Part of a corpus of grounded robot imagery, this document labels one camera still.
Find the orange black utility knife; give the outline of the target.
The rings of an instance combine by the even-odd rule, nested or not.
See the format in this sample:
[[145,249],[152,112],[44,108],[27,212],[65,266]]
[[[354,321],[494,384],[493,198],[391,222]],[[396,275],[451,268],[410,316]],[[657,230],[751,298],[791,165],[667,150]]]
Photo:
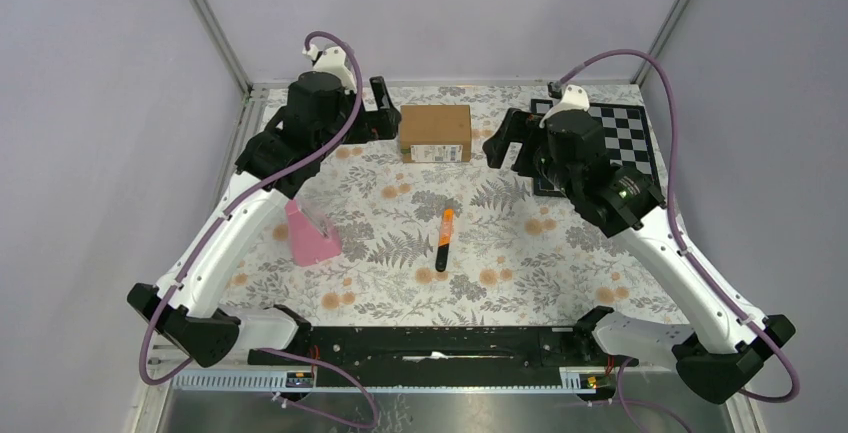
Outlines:
[[447,269],[454,217],[453,208],[446,208],[442,214],[435,260],[437,272],[445,272]]

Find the brown cardboard express box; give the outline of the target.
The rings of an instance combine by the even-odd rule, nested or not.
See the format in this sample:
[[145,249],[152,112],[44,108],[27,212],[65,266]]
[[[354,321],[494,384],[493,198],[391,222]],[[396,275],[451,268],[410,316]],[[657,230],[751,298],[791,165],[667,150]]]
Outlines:
[[398,130],[403,163],[462,163],[472,156],[469,105],[403,105]]

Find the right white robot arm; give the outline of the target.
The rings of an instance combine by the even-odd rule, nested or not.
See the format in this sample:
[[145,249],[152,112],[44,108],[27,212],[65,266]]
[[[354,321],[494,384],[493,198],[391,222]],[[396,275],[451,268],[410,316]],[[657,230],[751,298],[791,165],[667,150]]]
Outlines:
[[562,193],[586,222],[623,247],[654,277],[684,314],[684,325],[661,324],[596,307],[575,325],[575,355],[597,365],[609,355],[629,357],[678,374],[702,399],[722,404],[737,393],[795,334],[783,315],[766,315],[736,292],[682,231],[654,180],[613,163],[600,123],[586,110],[545,115],[509,109],[483,144],[489,167],[542,178]]

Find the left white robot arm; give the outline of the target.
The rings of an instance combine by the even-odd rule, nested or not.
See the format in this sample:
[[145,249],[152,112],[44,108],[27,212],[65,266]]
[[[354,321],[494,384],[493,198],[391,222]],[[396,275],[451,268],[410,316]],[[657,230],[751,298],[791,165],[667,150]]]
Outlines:
[[288,364],[309,354],[310,338],[282,307],[226,308],[222,297],[259,234],[288,206],[338,146],[397,136],[401,114],[381,76],[369,80],[376,107],[335,73],[309,71],[287,90],[287,102],[250,138],[219,204],[174,266],[155,283],[137,283],[128,304],[147,323],[139,366],[147,369],[154,335],[210,367],[234,351],[272,349]]

